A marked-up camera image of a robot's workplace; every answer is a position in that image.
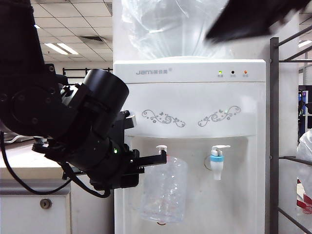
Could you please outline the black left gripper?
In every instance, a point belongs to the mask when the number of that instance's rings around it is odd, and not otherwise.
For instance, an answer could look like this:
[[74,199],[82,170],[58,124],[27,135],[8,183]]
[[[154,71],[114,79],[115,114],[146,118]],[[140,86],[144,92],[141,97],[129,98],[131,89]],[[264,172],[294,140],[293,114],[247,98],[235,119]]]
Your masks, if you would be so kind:
[[95,190],[136,187],[144,167],[167,163],[164,150],[158,155],[139,158],[139,151],[131,150],[124,136],[99,138],[89,143],[89,179]]

